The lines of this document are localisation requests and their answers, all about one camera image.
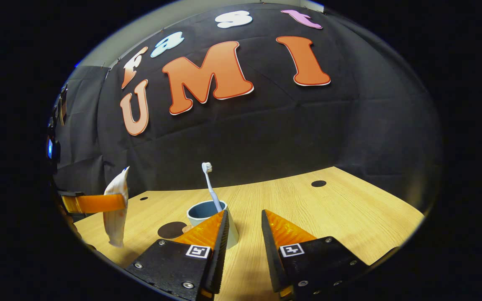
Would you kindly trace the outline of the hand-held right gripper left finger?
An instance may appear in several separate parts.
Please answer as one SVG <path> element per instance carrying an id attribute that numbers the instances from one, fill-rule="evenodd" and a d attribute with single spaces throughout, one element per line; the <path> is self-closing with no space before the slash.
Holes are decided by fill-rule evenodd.
<path id="1" fill-rule="evenodd" d="M 212 301 L 220 293 L 229 214 L 222 210 L 175 240 L 159 239 L 126 271 L 176 301 Z"/>

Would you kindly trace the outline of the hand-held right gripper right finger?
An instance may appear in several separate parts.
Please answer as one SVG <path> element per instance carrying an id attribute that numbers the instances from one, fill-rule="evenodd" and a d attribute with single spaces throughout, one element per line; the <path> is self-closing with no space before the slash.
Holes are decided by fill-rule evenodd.
<path id="1" fill-rule="evenodd" d="M 330 299 L 369 270 L 337 238 L 316 238 L 270 210 L 262 210 L 262 234 L 270 281 L 280 299 Z"/>

